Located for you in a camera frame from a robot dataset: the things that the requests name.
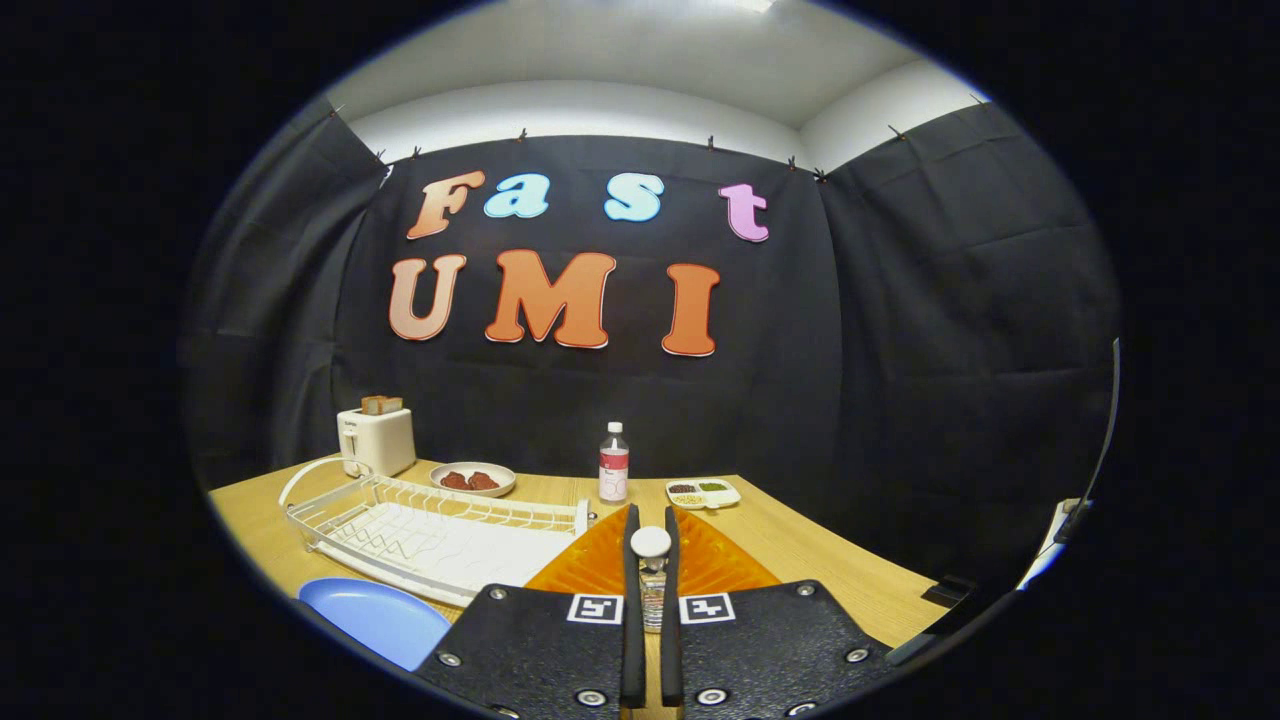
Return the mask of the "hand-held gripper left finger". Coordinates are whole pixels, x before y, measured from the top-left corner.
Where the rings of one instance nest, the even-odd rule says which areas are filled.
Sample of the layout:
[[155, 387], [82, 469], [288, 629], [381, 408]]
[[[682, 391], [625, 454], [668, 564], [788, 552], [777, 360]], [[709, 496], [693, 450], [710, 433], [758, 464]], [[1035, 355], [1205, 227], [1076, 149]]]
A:
[[599, 568], [618, 591], [573, 592], [484, 585], [415, 678], [498, 719], [621, 719], [646, 692], [637, 557], [630, 548], [639, 510], [626, 505], [586, 534], [603, 541]]

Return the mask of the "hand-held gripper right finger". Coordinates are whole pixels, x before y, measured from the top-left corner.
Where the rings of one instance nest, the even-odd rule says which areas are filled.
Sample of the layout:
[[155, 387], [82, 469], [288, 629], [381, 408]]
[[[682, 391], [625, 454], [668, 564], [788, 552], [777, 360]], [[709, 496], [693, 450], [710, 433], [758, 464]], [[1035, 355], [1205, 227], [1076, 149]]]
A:
[[895, 673], [818, 580], [781, 582], [724, 533], [666, 510], [672, 555], [660, 693], [685, 719], [791, 719], [833, 708]]

